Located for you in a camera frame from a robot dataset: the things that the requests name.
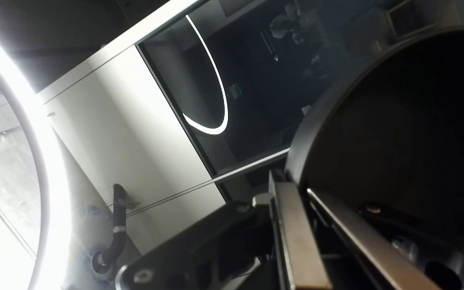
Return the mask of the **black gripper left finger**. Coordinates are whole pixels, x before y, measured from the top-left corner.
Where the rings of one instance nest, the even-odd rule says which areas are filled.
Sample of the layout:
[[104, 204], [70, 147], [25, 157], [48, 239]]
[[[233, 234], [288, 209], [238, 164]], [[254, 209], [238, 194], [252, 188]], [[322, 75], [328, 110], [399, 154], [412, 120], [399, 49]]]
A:
[[281, 170], [272, 168], [269, 191], [273, 194], [288, 290], [331, 290], [298, 186]]

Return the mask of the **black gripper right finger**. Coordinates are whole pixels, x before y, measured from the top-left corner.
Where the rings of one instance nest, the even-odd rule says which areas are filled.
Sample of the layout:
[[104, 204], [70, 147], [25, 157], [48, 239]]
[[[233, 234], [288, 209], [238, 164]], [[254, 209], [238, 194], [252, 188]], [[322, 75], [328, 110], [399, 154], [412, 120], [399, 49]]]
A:
[[312, 188], [307, 188], [307, 194], [394, 290], [439, 290], [341, 199]]

